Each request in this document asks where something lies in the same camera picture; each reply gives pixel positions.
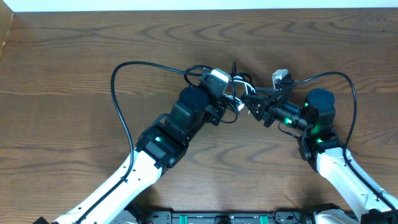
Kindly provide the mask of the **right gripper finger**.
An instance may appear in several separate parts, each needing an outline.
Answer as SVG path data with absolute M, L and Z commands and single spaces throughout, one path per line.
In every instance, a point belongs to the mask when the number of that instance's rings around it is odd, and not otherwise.
M 275 95 L 275 94 L 279 94 L 280 90 L 275 89 L 275 88 L 271 88 L 271 87 L 256 87 L 256 94 L 268 94 L 268 95 Z
M 255 117 L 256 120 L 267 120 L 269 119 L 269 113 L 267 109 L 268 105 L 268 96 L 261 95 L 242 95 L 241 101 L 247 106 L 251 114 Z

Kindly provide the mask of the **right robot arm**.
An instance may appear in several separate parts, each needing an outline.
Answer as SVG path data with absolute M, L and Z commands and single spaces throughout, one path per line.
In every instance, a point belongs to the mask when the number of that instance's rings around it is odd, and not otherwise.
M 334 186 L 354 212 L 358 223 L 397 223 L 397 198 L 378 185 L 355 161 L 333 129 L 336 115 L 332 92 L 316 88 L 303 106 L 288 101 L 293 82 L 278 80 L 266 95 L 244 94 L 242 102 L 258 121 L 274 121 L 301 131 L 301 158 Z

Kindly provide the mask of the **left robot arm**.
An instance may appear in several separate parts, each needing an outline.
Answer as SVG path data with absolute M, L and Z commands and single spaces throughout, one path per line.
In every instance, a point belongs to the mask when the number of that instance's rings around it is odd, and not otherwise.
M 116 172 L 54 222 L 111 223 L 134 198 L 181 160 L 204 124 L 219 125 L 230 102 L 225 91 L 234 82 L 230 74 L 218 68 L 205 69 L 199 85 L 184 88 L 171 112 L 159 116 L 139 136 Z

